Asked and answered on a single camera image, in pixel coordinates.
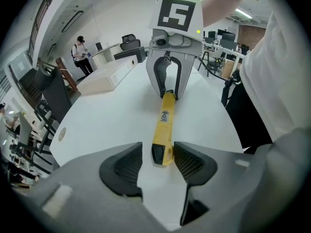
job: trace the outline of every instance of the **desk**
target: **desk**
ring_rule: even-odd
[[[175,87],[177,65],[167,68],[166,88]],[[114,91],[81,96],[56,131],[50,150],[60,166],[89,153],[143,142],[138,187],[143,204],[164,225],[177,224],[183,211],[186,182],[172,163],[155,165],[151,145],[162,99],[151,86],[146,60],[138,63]],[[59,142],[59,133],[66,134]],[[214,149],[241,152],[236,130],[220,100],[195,68],[183,97],[176,102],[172,142],[185,141]]]
[[[122,52],[122,49],[120,48],[120,44],[117,43],[108,48],[97,51],[91,57],[94,60],[96,68],[98,69],[98,68],[101,68],[107,62],[114,61],[115,58],[113,55],[119,52]]]
[[[233,65],[231,75],[232,75],[232,73],[237,69],[237,66],[238,66],[238,63],[239,63],[240,58],[243,59],[243,58],[245,57],[244,54],[241,54],[241,53],[236,52],[236,51],[232,51],[232,50],[230,50],[230,49],[223,48],[223,47],[218,46],[218,45],[209,44],[209,43],[204,43],[204,45],[205,45],[205,46],[208,46],[208,47],[213,47],[213,48],[221,49],[221,50],[223,50],[226,54],[229,53],[229,54],[235,55],[235,56],[237,57],[237,58],[235,59],[234,65]]]

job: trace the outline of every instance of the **computer monitor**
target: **computer monitor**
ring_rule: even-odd
[[[206,42],[206,43],[213,44],[214,40],[215,40],[214,38],[205,37],[205,42]]]
[[[216,38],[216,31],[209,31],[208,32],[208,38]]]
[[[96,45],[98,51],[103,49],[103,47],[102,47],[100,42],[95,43],[95,45]]]
[[[233,50],[235,51],[237,49],[237,42],[234,41],[228,41],[228,40],[220,40],[219,45],[222,46],[225,49]]]
[[[234,39],[235,39],[235,34],[233,34],[233,33],[223,33],[222,40],[234,41]]]
[[[229,33],[229,32],[225,30],[221,30],[221,29],[217,31],[217,35],[223,35],[223,33]]]

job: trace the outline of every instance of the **person's arm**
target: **person's arm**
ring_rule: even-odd
[[[7,127],[9,127],[10,129],[13,128],[14,123],[17,121],[17,118],[14,118],[13,121],[10,121],[8,118],[4,118],[4,123]]]
[[[84,46],[84,44],[83,44],[83,48],[85,52],[88,52],[88,49]]]
[[[242,0],[202,0],[204,27],[233,13],[241,2]]]

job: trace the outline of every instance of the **white sleeve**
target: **white sleeve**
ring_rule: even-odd
[[[76,46],[73,46],[72,47],[72,55],[75,55],[75,54],[77,54],[77,48],[76,48]]]
[[[84,44],[82,43],[82,45],[83,45],[83,49],[84,49],[84,51],[85,52],[87,52],[87,48],[84,46]]]
[[[9,120],[9,118],[7,116],[2,116],[2,120],[4,122],[4,124],[9,127],[9,123],[11,122],[11,120]]]

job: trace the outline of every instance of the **sticker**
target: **sticker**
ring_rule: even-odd
[[[157,25],[187,32],[194,8],[195,2],[163,0]]]
[[[160,122],[169,122],[169,115],[168,111],[162,111]]]
[[[58,141],[59,141],[59,142],[60,142],[61,140],[63,140],[65,134],[66,134],[66,128],[63,128],[62,131],[59,133],[59,136],[58,136]]]
[[[167,155],[167,160],[170,161],[171,158],[172,158],[172,151],[169,150],[169,153],[168,153],[168,155]]]

